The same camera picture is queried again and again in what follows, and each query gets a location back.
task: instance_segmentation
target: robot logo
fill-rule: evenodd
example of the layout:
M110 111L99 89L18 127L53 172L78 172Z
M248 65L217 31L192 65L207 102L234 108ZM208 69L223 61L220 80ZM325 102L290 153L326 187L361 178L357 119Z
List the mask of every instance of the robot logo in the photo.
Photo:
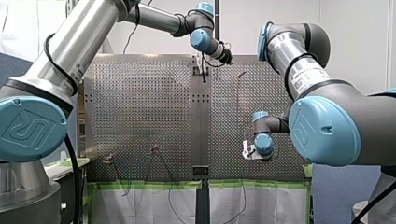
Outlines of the robot logo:
M54 127L53 120L29 110L22 110L10 122L1 138L19 146L40 150Z

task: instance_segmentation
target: pegboard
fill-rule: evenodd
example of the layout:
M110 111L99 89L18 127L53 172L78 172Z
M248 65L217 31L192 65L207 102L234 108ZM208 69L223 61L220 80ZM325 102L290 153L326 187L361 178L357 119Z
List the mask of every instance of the pegboard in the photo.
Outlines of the pegboard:
M273 161L242 157L242 141L253 135L252 114L279 116L286 106L281 77L254 56L235 56L233 65L211 69L203 84L193 62L190 55L95 58L85 77L89 180L169 180L158 158L147 169L154 145L175 180L192 180L192 166L200 164L213 179L303 180L304 160L286 134L274 134ZM103 163L109 155L114 164Z
M210 178L303 180L305 161L287 133L273 133L275 152L270 162L247 161L241 155L243 140L253 137L253 113L265 110L280 116L284 112L289 98L280 75L253 56L236 56L233 66L212 69L211 75Z
M149 155L155 145L173 178L191 179L190 73L191 57L95 59L85 78L90 181L169 180Z

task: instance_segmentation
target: blue joint cap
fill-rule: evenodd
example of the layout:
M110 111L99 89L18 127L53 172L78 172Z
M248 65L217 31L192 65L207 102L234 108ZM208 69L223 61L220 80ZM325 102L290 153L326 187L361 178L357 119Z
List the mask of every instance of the blue joint cap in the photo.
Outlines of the blue joint cap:
M198 51L205 52L209 48L210 36L205 30L194 30L190 36L190 44Z
M269 116L267 111L257 111L253 114L253 122L258 120L258 119L262 119L264 117Z
M266 23L261 29L260 29L260 34L259 34L259 46L257 49L257 59L261 62L265 62L265 51L266 51L266 42L267 42L267 36L268 36L268 31L271 29L272 23Z
M257 152L262 156L270 156L274 150L274 144L271 135L259 133L254 138L254 146Z
M213 6L210 3L207 2L199 3L195 9L206 12L213 17Z
M337 103L320 96L296 101L289 115L290 138L298 153L313 163L353 164L361 137L353 119Z
M55 151L67 133L62 109L36 96L1 101L0 118L1 161L40 160Z

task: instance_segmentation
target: black bracket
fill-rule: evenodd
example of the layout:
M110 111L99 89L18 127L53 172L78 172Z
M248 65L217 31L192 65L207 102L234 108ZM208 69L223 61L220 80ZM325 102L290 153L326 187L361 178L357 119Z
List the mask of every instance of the black bracket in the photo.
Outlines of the black bracket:
M193 166L193 175L209 175L209 166Z

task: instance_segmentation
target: black cable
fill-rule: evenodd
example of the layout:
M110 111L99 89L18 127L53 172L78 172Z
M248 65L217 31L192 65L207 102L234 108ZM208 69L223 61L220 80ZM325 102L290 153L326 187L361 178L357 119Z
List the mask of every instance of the black cable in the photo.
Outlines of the black cable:
M209 65L209 66L211 66L211 67L214 67L214 68L220 68L220 67L222 67L222 66L225 65L225 63L222 63L221 65L214 65L214 64L208 62L207 59L206 59L205 57L204 57L204 61L207 63L207 65Z
M382 193L376 196L367 206L359 212L359 214L353 219L352 224L361 223L361 219L372 209L376 204L381 202L385 197L387 197L390 193L392 193L396 189L396 181L391 184L387 189L385 189Z
M175 207L174 207L173 204L172 204L172 200L171 200L171 191L172 191L172 188L173 188L173 185L174 185L174 182L175 182L175 179L173 178L172 172L171 172L171 170L169 169L168 165L166 164L165 160L163 159L163 155L161 155L159 152L154 152L154 154L157 155L157 156L160 158L161 162L163 163L163 166L165 166L165 169L166 169L166 171L168 172L169 178L171 179L171 187L169 188L169 192L168 192L168 202L169 202L169 205L171 206L171 208L172 208L172 210L173 210L175 216L177 217L177 219L178 219L181 223L186 224L186 222L184 222L184 221L180 218L180 216L178 215L178 213L177 213Z
M124 51L122 52L122 54L125 54L125 51L128 48L129 42L131 42L131 37L134 34L134 32L136 32L137 26L139 26L139 23L140 23L140 8L139 8L139 4L136 4L136 6L134 7L134 10L136 11L135 27L134 27L134 29L132 30L132 32L128 36L128 41L126 42L126 45L124 47Z
M190 15L190 13L192 13L192 12L196 12L196 13L199 13L199 14L205 16L205 17L212 23L212 30L215 29L215 23L213 22L213 19L210 18L208 15L206 15L204 12L202 12L201 10L198 10L198 9L193 9L193 10L190 10L190 11L187 13L187 15Z
M232 222L234 219L241 216L241 214L244 213L245 209L247 208L247 193L245 192L244 180L241 180L241 181L242 181L242 190L244 191L244 208L238 214L236 214L234 217L232 217L230 220L224 222L223 224L228 224L228 223Z
M78 91L78 85L76 81L70 77L63 69L61 66L59 66L55 61L53 61L52 56L50 55L50 40L53 38L55 34L47 36L46 40L44 41L44 53L47 55L47 58L49 59L49 62L54 66L72 85L73 87L73 93L72 96L74 96L77 91Z
M204 70L204 58L205 58L205 55L202 52L202 60L201 60L202 80L203 80L204 83L206 83L205 70Z
M78 161L77 157L75 154L75 151L73 149L72 142L70 141L69 135L66 135L66 138L64 139L64 142L66 143L67 151L70 156L70 161L72 162L72 168L73 168L73 175L74 175L74 181L75 181L75 211L74 211L74 217L73 217L73 223L78 224L79 223L79 214L81 211L81 198L80 198L80 190L81 190L81 181L79 177L79 169L78 169Z
M189 22L187 21L187 17L180 13L175 14L175 16L178 16L178 19L180 20L180 25L181 25L181 18L184 19L184 28L189 33L189 35L191 35L192 30L190 29Z

